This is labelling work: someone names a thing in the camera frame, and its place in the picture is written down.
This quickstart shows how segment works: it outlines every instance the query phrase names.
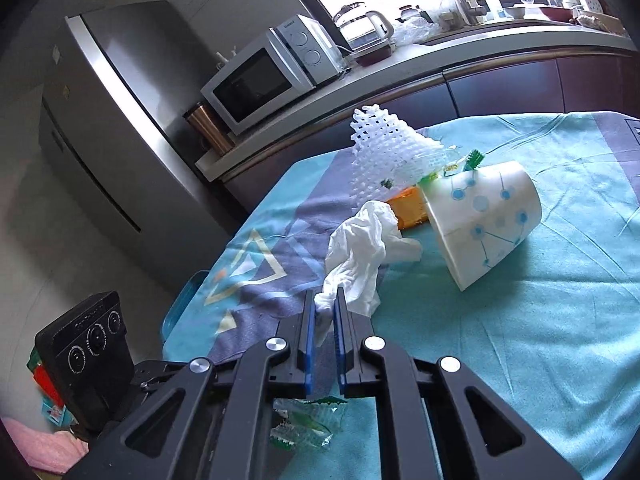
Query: countertop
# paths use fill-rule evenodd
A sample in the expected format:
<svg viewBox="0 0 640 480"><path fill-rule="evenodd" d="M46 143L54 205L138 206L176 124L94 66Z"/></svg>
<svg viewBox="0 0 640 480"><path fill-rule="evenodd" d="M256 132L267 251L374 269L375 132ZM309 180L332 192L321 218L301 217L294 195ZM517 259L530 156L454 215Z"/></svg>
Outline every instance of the countertop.
<svg viewBox="0 0 640 480"><path fill-rule="evenodd" d="M242 141L222 158L209 150L196 166L207 180L212 181L300 127L394 85L483 57L560 46L601 46L636 51L629 38L571 25L506 28L435 45L398 47L391 57L366 68L353 69L247 131Z"/></svg>

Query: refrigerator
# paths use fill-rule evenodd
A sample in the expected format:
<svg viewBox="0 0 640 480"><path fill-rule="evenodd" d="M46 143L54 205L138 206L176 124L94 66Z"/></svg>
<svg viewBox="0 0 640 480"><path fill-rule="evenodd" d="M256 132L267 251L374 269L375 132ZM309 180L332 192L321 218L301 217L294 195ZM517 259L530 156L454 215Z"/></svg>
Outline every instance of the refrigerator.
<svg viewBox="0 0 640 480"><path fill-rule="evenodd" d="M44 85L44 157L93 223L172 293L215 263L247 217L196 168L210 146L183 118L215 65L168 2L144 2L66 18Z"/></svg>

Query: pink fabric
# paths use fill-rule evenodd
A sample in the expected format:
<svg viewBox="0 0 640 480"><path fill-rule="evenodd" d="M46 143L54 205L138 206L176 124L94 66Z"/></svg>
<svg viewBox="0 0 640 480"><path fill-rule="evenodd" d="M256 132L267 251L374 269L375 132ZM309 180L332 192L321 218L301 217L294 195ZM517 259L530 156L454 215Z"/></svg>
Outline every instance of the pink fabric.
<svg viewBox="0 0 640 480"><path fill-rule="evenodd" d="M2 418L7 432L31 467L62 475L89 452L86 442L68 431L42 433L12 418Z"/></svg>

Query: red package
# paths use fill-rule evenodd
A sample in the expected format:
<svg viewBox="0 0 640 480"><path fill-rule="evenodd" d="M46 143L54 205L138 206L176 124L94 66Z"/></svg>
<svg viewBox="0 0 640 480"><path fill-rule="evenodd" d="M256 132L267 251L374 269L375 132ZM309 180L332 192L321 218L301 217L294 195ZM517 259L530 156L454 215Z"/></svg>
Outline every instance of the red package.
<svg viewBox="0 0 640 480"><path fill-rule="evenodd" d="M38 365L38 367L35 369L33 378L38 383L38 386L42 388L42 390L49 396L51 400L53 400L53 402L56 403L57 406L62 408L65 405L65 401L62 400L62 397L60 397L60 394L57 392L55 386L51 382L51 379L49 379L47 371L41 364Z"/></svg>

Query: dial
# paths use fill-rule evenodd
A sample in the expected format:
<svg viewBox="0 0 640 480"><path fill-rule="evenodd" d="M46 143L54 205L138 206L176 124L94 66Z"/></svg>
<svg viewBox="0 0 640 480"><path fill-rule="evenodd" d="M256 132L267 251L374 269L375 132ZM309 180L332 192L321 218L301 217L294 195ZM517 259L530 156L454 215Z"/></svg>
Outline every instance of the dial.
<svg viewBox="0 0 640 480"><path fill-rule="evenodd" d="M317 50L309 50L305 53L305 63L315 65L320 62L320 53Z"/></svg>
<svg viewBox="0 0 640 480"><path fill-rule="evenodd" d="M94 324L86 333L86 346L92 355L98 355L107 346L107 333L100 323Z"/></svg>
<svg viewBox="0 0 640 480"><path fill-rule="evenodd" d="M115 310L112 310L109 314L109 319L107 319L107 326L109 327L109 332L115 334L118 330L120 330L120 314L118 314Z"/></svg>
<svg viewBox="0 0 640 480"><path fill-rule="evenodd" d="M307 37L304 32L294 32L291 35L291 41L294 45L303 46L306 43Z"/></svg>
<svg viewBox="0 0 640 480"><path fill-rule="evenodd" d="M69 368L75 374L79 374L84 370L84 365L86 364L86 356L84 355L84 350L78 345L74 345L69 350L69 355L66 357L66 360L69 363Z"/></svg>

